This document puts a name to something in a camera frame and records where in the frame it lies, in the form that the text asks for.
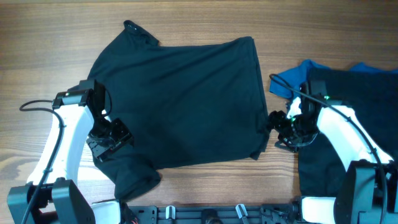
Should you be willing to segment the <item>black t-shirt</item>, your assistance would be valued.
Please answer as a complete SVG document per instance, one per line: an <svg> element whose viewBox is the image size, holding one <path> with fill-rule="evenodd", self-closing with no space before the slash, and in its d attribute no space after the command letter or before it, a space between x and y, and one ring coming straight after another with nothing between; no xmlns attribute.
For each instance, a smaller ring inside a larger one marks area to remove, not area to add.
<svg viewBox="0 0 398 224"><path fill-rule="evenodd" d="M252 37L164 47L145 29L124 30L100 53L89 78L103 84L111 119L132 143L95 166L129 201L153 189L164 168L257 159L269 140L262 75Z"/></svg>

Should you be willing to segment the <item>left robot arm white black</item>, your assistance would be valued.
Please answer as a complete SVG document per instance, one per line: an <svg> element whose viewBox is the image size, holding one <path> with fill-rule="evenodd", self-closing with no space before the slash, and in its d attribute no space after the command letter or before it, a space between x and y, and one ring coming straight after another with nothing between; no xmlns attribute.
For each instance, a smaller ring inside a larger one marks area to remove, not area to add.
<svg viewBox="0 0 398 224"><path fill-rule="evenodd" d="M87 88L60 92L51 101L52 127L39 163L7 196L14 223L137 223L125 203L90 205L76 184L85 145L104 161L132 138L119 120L106 119L105 99L105 90Z"/></svg>

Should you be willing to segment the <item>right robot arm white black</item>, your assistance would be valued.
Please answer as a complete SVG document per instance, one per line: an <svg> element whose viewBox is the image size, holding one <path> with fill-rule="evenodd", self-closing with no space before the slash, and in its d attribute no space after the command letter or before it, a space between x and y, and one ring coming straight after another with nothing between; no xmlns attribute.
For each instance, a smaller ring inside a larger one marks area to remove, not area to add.
<svg viewBox="0 0 398 224"><path fill-rule="evenodd" d="M301 92L288 113L273 111L278 143L295 152L319 135L331 143L345 168L336 197L303 196L298 219L307 223L397 223L397 165L340 99Z"/></svg>

